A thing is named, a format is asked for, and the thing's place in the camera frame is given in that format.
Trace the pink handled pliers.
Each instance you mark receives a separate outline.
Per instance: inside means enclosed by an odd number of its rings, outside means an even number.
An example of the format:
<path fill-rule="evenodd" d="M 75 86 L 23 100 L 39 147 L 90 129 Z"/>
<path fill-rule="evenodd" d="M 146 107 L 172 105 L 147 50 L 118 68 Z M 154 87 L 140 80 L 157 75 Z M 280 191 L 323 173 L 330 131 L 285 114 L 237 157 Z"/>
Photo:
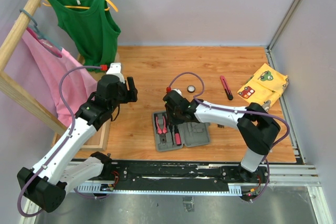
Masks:
<path fill-rule="evenodd" d="M 162 127 L 160 127 L 159 118 L 157 114 L 154 115 L 154 118 L 155 118 L 155 128 L 156 128 L 157 134 L 159 135 L 160 142 L 163 145 L 165 145 L 166 144 L 166 134 L 167 134 L 166 117 L 165 115 L 162 115 L 162 120 L 163 120 Z"/>

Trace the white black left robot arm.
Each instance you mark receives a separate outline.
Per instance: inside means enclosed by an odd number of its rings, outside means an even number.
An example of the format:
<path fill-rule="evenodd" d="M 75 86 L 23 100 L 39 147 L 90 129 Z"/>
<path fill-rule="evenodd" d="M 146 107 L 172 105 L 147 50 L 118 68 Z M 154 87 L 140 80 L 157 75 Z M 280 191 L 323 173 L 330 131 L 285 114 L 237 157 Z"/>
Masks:
<path fill-rule="evenodd" d="M 112 175 L 112 159 L 95 152 L 71 169 L 68 163 L 84 143 L 112 119 L 121 104 L 136 102 L 138 91 L 132 77 L 104 75 L 88 100 L 75 113 L 70 127 L 52 149 L 31 169 L 23 167 L 17 174 L 20 197 L 26 197 L 45 212 L 55 211 L 65 196 L 85 181 Z"/>

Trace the grey plastic tool case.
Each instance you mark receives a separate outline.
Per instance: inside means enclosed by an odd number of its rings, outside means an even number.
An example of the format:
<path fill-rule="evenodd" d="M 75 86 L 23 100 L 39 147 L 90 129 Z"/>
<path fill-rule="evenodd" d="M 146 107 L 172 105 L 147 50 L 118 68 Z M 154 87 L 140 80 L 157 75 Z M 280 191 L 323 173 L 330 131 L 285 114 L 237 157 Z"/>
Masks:
<path fill-rule="evenodd" d="M 166 144 L 163 145 L 160 142 L 159 135 L 157 134 L 156 128 L 155 128 L 155 118 L 154 115 L 157 114 L 159 118 L 159 124 L 160 127 L 162 127 L 163 120 L 162 115 L 165 115 L 166 117 L 166 123 L 167 123 L 167 134 L 166 134 Z M 183 147 L 197 147 L 197 146 L 203 146 L 208 145 L 211 143 L 211 137 L 209 135 L 208 123 L 183 123 L 180 125 L 177 125 L 182 145 L 177 146 L 176 144 L 172 145 L 172 138 L 171 133 L 169 129 L 169 122 L 167 119 L 167 114 L 165 111 L 161 112 L 155 112 L 152 114 L 152 123 L 153 123 L 153 129 L 154 129 L 154 140 L 155 140 L 155 148 L 158 152 L 167 152 L 167 151 L 174 151 L 174 150 L 180 150 Z"/>

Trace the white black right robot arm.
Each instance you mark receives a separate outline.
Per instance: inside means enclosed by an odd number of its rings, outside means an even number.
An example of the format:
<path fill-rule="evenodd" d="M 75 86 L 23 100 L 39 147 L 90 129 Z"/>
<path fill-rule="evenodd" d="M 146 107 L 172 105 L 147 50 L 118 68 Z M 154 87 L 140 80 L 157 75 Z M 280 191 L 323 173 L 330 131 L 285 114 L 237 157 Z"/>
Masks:
<path fill-rule="evenodd" d="M 238 130 L 247 146 L 238 166 L 238 177 L 244 182 L 256 177 L 259 164 L 280 132 L 279 124 L 257 103 L 231 107 L 196 99 L 190 102 L 176 90 L 167 93 L 163 101 L 168 121 L 173 125 L 214 123 Z"/>

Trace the pink utility knife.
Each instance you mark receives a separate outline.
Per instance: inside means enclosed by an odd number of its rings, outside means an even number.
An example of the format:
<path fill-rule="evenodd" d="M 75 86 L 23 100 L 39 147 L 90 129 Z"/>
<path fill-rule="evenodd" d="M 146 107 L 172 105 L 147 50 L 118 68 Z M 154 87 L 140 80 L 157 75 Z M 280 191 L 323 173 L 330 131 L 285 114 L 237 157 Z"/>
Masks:
<path fill-rule="evenodd" d="M 233 100 L 233 94 L 228 86 L 227 80 L 225 79 L 224 76 L 220 76 L 220 80 L 221 80 L 222 86 L 224 88 L 224 91 L 227 95 L 228 100 L 230 101 Z"/>

